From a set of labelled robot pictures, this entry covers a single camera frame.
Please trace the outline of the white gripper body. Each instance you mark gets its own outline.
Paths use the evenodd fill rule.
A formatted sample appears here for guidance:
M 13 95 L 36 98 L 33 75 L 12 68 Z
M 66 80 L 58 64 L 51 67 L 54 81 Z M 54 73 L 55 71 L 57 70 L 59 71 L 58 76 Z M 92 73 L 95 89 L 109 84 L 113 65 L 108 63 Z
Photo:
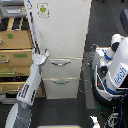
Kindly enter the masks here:
M 32 55 L 32 60 L 33 60 L 33 63 L 36 65 L 43 65 L 46 61 L 46 56 L 34 53 Z

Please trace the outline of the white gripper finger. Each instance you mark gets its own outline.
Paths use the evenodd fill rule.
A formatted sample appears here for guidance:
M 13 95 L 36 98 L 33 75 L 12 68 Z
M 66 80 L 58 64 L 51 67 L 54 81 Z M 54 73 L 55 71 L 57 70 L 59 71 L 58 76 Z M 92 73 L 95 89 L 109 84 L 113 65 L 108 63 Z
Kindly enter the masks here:
M 49 52 L 48 52 L 47 49 L 45 49 L 45 53 L 44 53 L 44 55 L 45 55 L 46 57 L 49 57 Z

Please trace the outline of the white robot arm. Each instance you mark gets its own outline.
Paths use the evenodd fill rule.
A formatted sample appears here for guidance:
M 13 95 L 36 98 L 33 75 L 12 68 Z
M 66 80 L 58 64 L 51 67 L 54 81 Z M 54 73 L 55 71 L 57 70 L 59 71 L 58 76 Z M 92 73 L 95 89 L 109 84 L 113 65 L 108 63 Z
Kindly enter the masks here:
M 42 69 L 49 57 L 48 50 L 44 54 L 32 53 L 33 64 L 30 75 L 17 94 L 17 102 L 10 109 L 5 128 L 29 128 L 31 124 L 31 106 L 33 105 L 38 87 L 41 83 Z

